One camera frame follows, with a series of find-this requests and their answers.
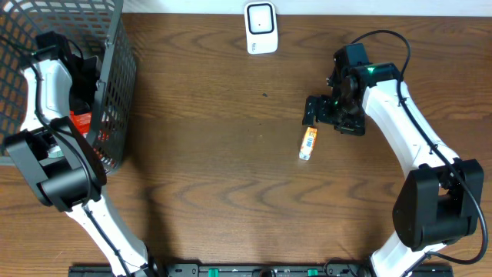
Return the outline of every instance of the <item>wood grain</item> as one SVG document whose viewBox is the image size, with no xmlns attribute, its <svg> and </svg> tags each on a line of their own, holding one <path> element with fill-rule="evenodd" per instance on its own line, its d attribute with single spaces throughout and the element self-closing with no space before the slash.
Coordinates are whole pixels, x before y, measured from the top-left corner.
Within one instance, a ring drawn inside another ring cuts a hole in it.
<svg viewBox="0 0 492 277">
<path fill-rule="evenodd" d="M 484 167 L 492 222 L 492 19 L 279 16 L 279 49 L 263 56 L 246 52 L 239 15 L 123 19 L 138 76 L 127 156 L 108 190 L 161 260 L 312 263 L 364 259 L 382 246 L 403 177 L 377 126 L 368 120 L 358 138 L 321 125 L 312 159 L 298 159 L 305 98 L 329 93 L 333 53 L 377 28 L 409 38 L 414 101 L 452 149 Z M 395 38 L 365 45 L 374 62 L 404 61 Z M 72 220 L 36 201 L 17 169 L 0 175 L 2 276 L 106 263 Z M 444 252 L 475 255 L 479 232 Z M 455 275 L 489 276 L 491 262 L 489 253 Z"/>
</svg>

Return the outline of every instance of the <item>wire basket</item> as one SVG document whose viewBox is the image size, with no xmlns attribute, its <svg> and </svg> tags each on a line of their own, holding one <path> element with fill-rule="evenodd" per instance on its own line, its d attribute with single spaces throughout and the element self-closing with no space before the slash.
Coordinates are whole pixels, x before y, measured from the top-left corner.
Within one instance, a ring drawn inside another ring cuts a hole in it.
<svg viewBox="0 0 492 277">
<path fill-rule="evenodd" d="M 123 0 L 0 0 L 0 35 L 35 48 L 35 36 L 55 31 L 73 40 L 84 56 L 102 61 L 91 126 L 86 139 L 106 173 L 119 166 L 125 144 L 136 65 L 121 21 Z M 0 142 L 19 132 L 27 105 L 27 83 L 18 53 L 0 42 Z M 13 165 L 3 145 L 0 163 Z"/>
</svg>

